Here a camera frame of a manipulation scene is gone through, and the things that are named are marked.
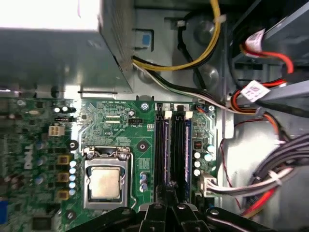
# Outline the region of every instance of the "black wire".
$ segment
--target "black wire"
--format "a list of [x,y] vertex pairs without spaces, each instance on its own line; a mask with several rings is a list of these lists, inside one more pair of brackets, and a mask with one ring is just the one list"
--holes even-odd
[[[193,59],[192,59],[185,43],[183,42],[183,30],[184,30],[184,27],[178,28],[178,33],[177,33],[178,34],[178,36],[177,36],[178,45],[177,45],[177,48],[183,54],[183,56],[187,60],[187,62],[192,62]],[[205,85],[205,82],[203,80],[203,76],[202,76],[201,72],[198,70],[198,68],[193,69],[193,72],[197,76],[197,80],[199,82],[201,89],[206,89],[206,85]]]
[[179,85],[175,85],[172,84],[171,82],[165,80],[162,76],[160,76],[157,72],[155,71],[151,71],[148,70],[148,72],[154,77],[156,78],[159,82],[161,82],[162,84],[164,84],[165,86],[172,88],[172,89],[176,89],[179,91],[185,91],[185,92],[190,92],[190,93],[195,93],[195,94],[199,94],[202,95],[204,97],[207,97],[213,101],[215,101],[216,103],[224,106],[224,104],[222,102],[220,102],[219,100],[215,99],[211,94],[201,90],[201,89],[197,89],[197,88],[190,88],[190,87],[184,87],[184,86],[179,86]]

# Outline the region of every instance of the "electrolytic capacitor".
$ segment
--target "electrolytic capacitor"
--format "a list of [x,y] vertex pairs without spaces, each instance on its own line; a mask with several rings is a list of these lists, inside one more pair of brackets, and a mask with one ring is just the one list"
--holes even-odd
[[37,150],[42,150],[45,148],[45,142],[43,141],[37,141],[36,144],[35,144],[35,147],[37,148]]
[[75,160],[72,160],[72,161],[70,162],[70,167],[71,167],[71,168],[74,168],[76,165],[77,165],[77,162],[76,162]]
[[69,190],[69,195],[70,195],[70,196],[73,196],[75,193],[76,193],[76,190],[75,190],[75,189],[70,189],[70,190]]
[[148,189],[148,185],[146,183],[140,185],[140,191],[145,192]]
[[74,113],[75,111],[76,111],[76,109],[74,107],[68,107],[68,106],[62,107],[63,113]]
[[75,181],[76,180],[76,176],[75,175],[70,175],[69,176],[69,180],[70,181]]
[[212,155],[211,154],[204,155],[204,160],[206,160],[207,162],[212,161]]
[[45,162],[46,162],[46,157],[45,156],[42,156],[42,157],[37,159],[37,165],[38,166],[42,166]]
[[214,153],[216,151],[216,148],[214,147],[214,145],[207,145],[207,151],[210,153]]
[[71,168],[71,169],[69,170],[69,173],[70,173],[70,174],[75,174],[75,173],[76,173],[76,169],[75,169],[75,168]]
[[194,169],[193,174],[197,177],[201,175],[201,171],[199,169]]
[[55,112],[55,113],[60,113],[60,111],[61,111],[61,109],[60,109],[59,107],[55,107],[55,108],[54,108],[54,112]]
[[41,183],[43,183],[43,181],[44,181],[44,177],[42,175],[39,175],[34,179],[34,183],[36,185],[40,185]]
[[76,187],[75,182],[70,182],[70,183],[69,183],[69,188],[73,189],[73,188],[75,188],[75,187]]
[[140,173],[140,179],[141,179],[142,181],[147,180],[147,175],[146,175],[145,172],[141,172],[141,173]]
[[199,167],[201,166],[201,162],[200,162],[200,161],[195,161],[195,162],[194,162],[194,166],[195,166],[196,168],[199,168]]
[[194,153],[194,158],[195,159],[201,158],[201,153],[199,153],[199,152]]

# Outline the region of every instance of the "cpu socket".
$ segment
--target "cpu socket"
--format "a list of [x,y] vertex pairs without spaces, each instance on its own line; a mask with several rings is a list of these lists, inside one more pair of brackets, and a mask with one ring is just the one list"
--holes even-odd
[[121,159],[117,152],[109,156],[96,153],[91,159],[85,156],[84,208],[113,210],[128,206],[130,177],[130,159]]

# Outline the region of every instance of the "ram slot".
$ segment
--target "ram slot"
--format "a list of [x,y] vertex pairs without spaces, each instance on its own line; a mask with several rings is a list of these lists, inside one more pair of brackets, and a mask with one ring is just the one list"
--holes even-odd
[[170,175],[171,181],[177,183],[176,195],[179,202],[184,201],[185,196],[185,120],[183,112],[173,112],[172,134],[170,149]]
[[191,201],[191,173],[192,173],[192,125],[191,120],[186,120],[185,122],[185,173],[184,173],[184,180],[185,180],[185,194],[184,194],[184,201],[189,203]]
[[170,133],[171,120],[164,120],[164,182],[166,185],[170,182]]

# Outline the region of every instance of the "white plastic clip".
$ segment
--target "white plastic clip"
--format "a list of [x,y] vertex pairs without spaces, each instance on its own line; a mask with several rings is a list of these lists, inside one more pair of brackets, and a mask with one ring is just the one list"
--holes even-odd
[[278,185],[280,185],[280,186],[282,185],[282,181],[279,179],[278,174],[275,173],[273,170],[268,171],[268,175],[272,179],[274,179],[278,183]]
[[213,19],[213,22],[216,23],[224,23],[226,21],[226,15],[225,14],[222,14],[220,15],[219,17],[216,17]]

